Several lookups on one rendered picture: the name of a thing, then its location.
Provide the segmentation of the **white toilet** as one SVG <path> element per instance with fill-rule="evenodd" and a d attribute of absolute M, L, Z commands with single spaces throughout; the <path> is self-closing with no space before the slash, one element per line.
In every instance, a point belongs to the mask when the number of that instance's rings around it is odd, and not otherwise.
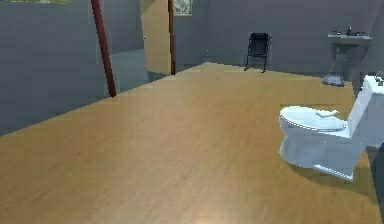
<path fill-rule="evenodd" d="M 298 167 L 352 181 L 362 152 L 384 144 L 384 74 L 364 77 L 346 120 L 336 114 L 335 110 L 304 106 L 281 109 L 281 158 Z"/>

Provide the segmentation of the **tan room door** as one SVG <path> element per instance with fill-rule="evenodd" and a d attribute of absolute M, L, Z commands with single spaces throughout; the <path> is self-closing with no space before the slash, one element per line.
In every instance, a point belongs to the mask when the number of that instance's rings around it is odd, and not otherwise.
<path fill-rule="evenodd" d="M 170 37 L 168 0 L 139 0 L 146 69 L 169 75 Z"/>

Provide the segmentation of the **grey pedestal sink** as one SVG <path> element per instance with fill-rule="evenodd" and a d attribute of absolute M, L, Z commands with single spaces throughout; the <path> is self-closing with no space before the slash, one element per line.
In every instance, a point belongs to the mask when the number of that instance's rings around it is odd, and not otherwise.
<path fill-rule="evenodd" d="M 333 64 L 322 79 L 324 85 L 344 87 L 344 81 L 350 76 L 353 50 L 366 48 L 373 40 L 369 35 L 329 34 L 327 36 L 333 51 Z"/>

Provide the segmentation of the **green framed wall picture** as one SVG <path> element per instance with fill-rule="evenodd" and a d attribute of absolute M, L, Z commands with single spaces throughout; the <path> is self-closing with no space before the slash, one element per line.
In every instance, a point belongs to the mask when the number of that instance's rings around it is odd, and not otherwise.
<path fill-rule="evenodd" d="M 73 0 L 9 0 L 14 3 L 71 4 Z"/>

